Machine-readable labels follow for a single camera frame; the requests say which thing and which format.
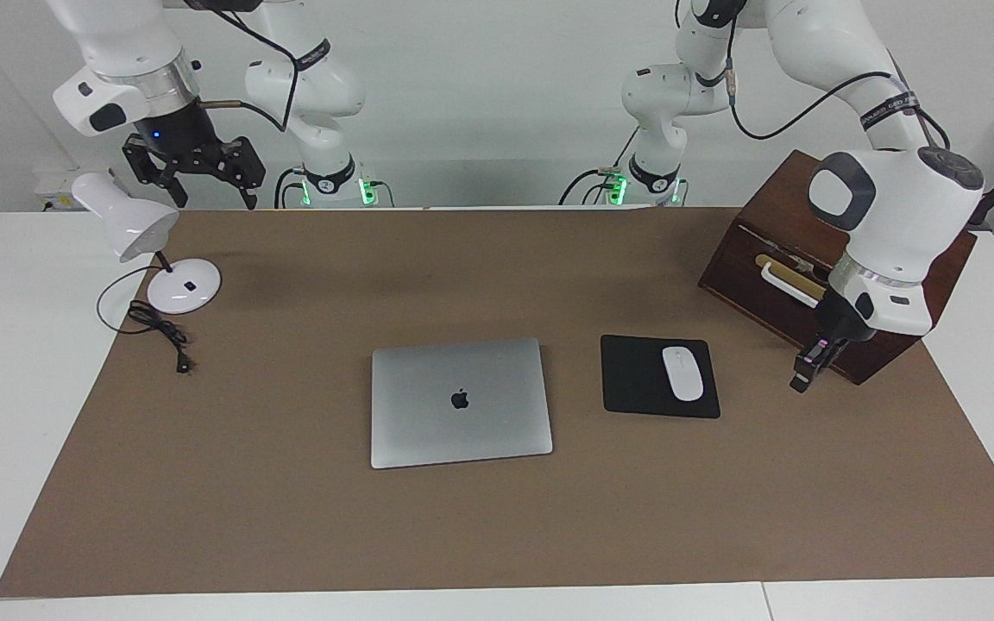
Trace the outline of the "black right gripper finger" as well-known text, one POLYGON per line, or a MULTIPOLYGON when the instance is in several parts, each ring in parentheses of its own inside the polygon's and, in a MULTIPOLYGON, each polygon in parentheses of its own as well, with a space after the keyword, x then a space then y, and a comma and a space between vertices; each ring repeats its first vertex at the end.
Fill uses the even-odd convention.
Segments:
POLYGON ((168 189, 169 179, 165 177, 162 166, 155 165, 153 154, 142 138, 127 138, 122 151, 138 182, 168 189))
POLYGON ((246 209, 255 210, 259 204, 257 192, 263 185, 266 168, 254 145, 245 136, 221 142, 220 156, 218 177, 237 189, 246 209))

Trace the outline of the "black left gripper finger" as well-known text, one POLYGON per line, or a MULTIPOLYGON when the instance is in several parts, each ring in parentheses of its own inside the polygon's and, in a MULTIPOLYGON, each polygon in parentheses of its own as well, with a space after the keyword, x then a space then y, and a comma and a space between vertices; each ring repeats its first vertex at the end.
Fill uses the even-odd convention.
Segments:
POLYGON ((808 391, 821 371, 828 369, 848 345, 847 339, 816 339, 800 351, 794 362, 794 377, 790 388, 798 393, 808 391))

